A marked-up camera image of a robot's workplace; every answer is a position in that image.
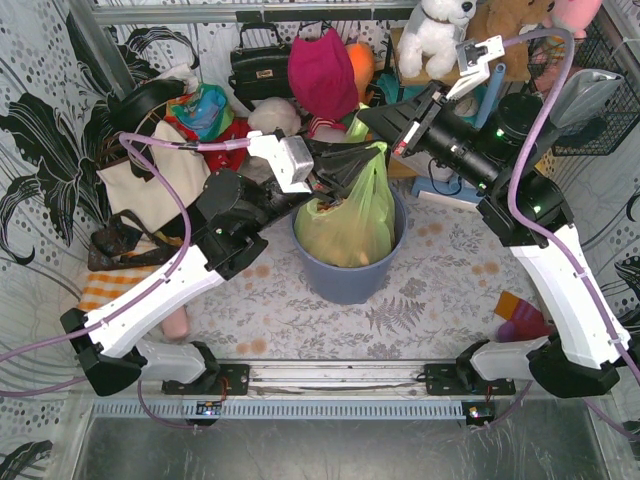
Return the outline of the green plastic trash bag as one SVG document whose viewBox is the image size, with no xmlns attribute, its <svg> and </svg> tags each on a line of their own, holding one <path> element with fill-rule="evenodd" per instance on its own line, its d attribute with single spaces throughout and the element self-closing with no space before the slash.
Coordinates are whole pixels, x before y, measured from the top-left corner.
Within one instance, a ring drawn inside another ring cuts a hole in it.
<svg viewBox="0 0 640 480">
<path fill-rule="evenodd" d="M 294 221 L 294 235 L 316 260 L 340 268 L 369 266 L 395 246 L 395 201 L 387 177 L 387 144 L 365 149 L 373 158 L 348 182 L 347 195 L 330 205 L 312 200 Z"/>
</svg>

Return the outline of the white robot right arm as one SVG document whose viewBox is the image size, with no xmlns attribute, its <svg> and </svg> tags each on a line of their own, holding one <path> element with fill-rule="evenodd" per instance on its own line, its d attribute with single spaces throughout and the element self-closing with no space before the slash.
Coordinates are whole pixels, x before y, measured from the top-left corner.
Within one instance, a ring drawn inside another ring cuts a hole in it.
<svg viewBox="0 0 640 480">
<path fill-rule="evenodd" d="M 455 361 L 454 378 L 474 393 L 502 380 L 537 382 L 558 398 L 595 397 L 619 381 L 639 346 L 618 322 L 584 259 L 573 214 L 559 187 L 535 167 L 558 131 L 545 122 L 522 173 L 515 164 L 542 109 L 523 93 L 500 99 L 481 129 L 454 112 L 443 85 L 357 117 L 396 155 L 425 152 L 479 192 L 476 206 L 500 243 L 525 268 L 551 315 L 553 332 L 534 340 L 479 341 Z"/>
</svg>

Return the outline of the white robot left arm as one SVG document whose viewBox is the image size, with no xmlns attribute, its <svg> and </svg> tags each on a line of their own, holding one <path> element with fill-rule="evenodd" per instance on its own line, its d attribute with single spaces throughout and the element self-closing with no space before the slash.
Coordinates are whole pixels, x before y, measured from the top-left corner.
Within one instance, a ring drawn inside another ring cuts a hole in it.
<svg viewBox="0 0 640 480">
<path fill-rule="evenodd" d="M 138 156 L 140 144 L 177 151 L 237 150 L 268 161 L 273 175 L 256 183 L 220 169 L 205 181 L 194 212 L 182 213 L 184 243 L 155 272 L 104 306 L 66 312 L 61 324 L 84 375 L 100 397 L 140 380 L 162 382 L 168 395 L 211 394 L 222 386 L 221 367 L 202 342 L 154 343 L 145 335 L 198 295 L 233 278 L 266 249 L 260 233 L 314 197 L 337 200 L 380 153 L 374 142 L 329 144 L 300 136 L 263 135 L 221 143 L 168 142 L 123 133 Z"/>
</svg>

